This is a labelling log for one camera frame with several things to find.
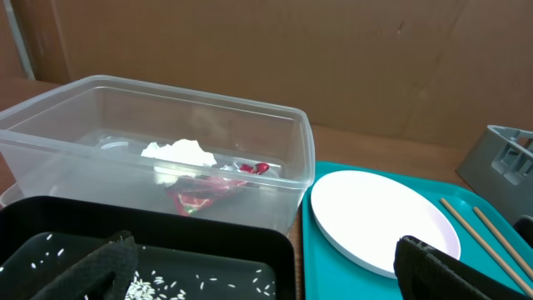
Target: round plate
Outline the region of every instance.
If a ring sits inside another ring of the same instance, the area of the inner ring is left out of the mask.
[[[459,259],[461,245],[448,219],[422,195],[387,177],[360,171],[327,174],[311,192],[316,223],[344,256],[396,278],[396,243],[412,235]]]

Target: black baking pan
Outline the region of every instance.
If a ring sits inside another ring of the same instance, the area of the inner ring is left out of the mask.
[[[134,237],[134,278],[154,300],[296,299],[294,252],[276,231],[56,197],[0,211],[0,299],[20,298],[121,231]]]

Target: red object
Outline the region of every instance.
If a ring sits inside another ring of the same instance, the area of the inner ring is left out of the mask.
[[[246,173],[262,175],[269,168],[268,163],[260,162],[255,167],[242,164],[239,169]],[[174,200],[178,214],[189,216],[200,209],[210,207],[215,201],[233,195],[236,192],[234,188],[246,184],[247,182],[242,180],[226,180],[213,176],[203,179],[180,177],[176,184],[167,189],[167,195]]]

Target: clear plastic bin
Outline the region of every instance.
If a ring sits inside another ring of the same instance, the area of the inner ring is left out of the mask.
[[[150,142],[183,138],[197,140],[218,163],[271,168],[259,176],[140,155]],[[199,184],[207,177],[243,181],[192,216],[282,233],[315,177],[311,127],[301,110],[108,76],[84,78],[2,112],[0,151],[25,197],[177,213],[166,189],[154,183],[154,166],[195,173]]]

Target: brown tabletop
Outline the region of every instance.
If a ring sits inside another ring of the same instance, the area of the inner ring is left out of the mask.
[[[55,84],[31,82],[20,78],[0,80],[0,110],[44,93]],[[344,163],[364,168],[429,178],[466,187],[455,169],[465,153],[461,150],[410,142],[388,137],[373,137],[313,126],[316,160]],[[0,160],[0,192],[15,183],[9,168]],[[303,249],[301,245],[301,209],[296,215],[289,238],[296,254],[296,287],[303,299]]]

